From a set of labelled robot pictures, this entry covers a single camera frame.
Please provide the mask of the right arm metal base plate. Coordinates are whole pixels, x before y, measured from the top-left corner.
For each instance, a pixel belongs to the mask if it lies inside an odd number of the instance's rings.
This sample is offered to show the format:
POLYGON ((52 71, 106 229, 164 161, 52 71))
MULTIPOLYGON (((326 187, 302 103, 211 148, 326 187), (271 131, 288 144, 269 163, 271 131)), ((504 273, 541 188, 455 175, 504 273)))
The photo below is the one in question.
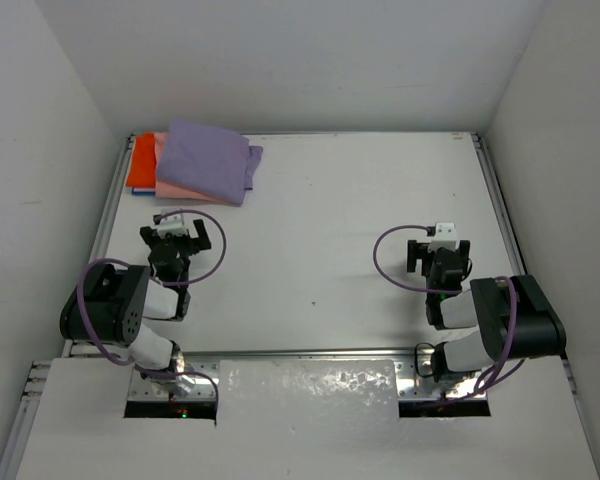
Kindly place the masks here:
POLYGON ((479 372, 452 374, 436 381, 431 362, 405 357, 394 362, 395 384, 402 401, 424 402, 455 399, 473 392, 479 372))

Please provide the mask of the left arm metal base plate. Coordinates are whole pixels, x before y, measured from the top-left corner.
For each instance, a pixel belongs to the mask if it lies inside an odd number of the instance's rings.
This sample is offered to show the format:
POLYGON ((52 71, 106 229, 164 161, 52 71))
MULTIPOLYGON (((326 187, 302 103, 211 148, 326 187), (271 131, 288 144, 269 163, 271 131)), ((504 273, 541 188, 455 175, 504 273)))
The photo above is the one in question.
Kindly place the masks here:
POLYGON ((215 388, 219 386, 219 365, 187 363, 186 371, 196 371, 198 375, 185 374, 172 378, 148 376, 134 371, 128 388, 127 399, 139 402, 160 402, 172 400, 215 401, 215 388))

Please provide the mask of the purple t-shirt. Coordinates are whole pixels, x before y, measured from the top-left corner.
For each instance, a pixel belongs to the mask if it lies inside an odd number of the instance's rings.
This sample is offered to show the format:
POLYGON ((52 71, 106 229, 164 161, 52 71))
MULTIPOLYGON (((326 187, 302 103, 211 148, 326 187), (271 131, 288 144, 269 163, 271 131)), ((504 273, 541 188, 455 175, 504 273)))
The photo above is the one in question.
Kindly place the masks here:
POLYGON ((262 156, 261 146, 237 132, 176 119, 156 173, 160 180, 240 206, 262 156))

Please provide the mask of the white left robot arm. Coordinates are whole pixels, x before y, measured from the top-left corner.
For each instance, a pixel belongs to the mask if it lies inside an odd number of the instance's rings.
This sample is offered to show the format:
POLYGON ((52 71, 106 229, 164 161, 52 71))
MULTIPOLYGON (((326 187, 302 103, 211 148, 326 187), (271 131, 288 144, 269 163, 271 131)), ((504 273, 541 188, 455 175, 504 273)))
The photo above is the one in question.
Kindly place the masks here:
POLYGON ((189 232, 181 215, 140 229, 149 248, 146 265, 113 259, 92 262, 60 314, 66 340, 89 342, 143 377, 181 381, 188 374, 181 348, 153 331, 148 320, 179 322, 188 312, 191 258, 212 248, 204 222, 189 232))

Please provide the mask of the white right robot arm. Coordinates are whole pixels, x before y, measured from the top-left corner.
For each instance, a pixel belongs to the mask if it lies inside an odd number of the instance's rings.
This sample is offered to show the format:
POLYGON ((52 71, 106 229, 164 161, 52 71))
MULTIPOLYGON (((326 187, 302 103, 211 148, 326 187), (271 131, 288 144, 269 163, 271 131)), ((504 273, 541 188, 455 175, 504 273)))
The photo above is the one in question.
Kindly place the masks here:
POLYGON ((508 360, 564 355, 566 330, 533 276, 474 279, 468 291, 460 291, 471 270, 469 250, 467 240, 455 249, 407 242, 407 271, 420 265, 425 279, 429 325, 473 330, 435 345, 426 375, 440 381, 508 360))

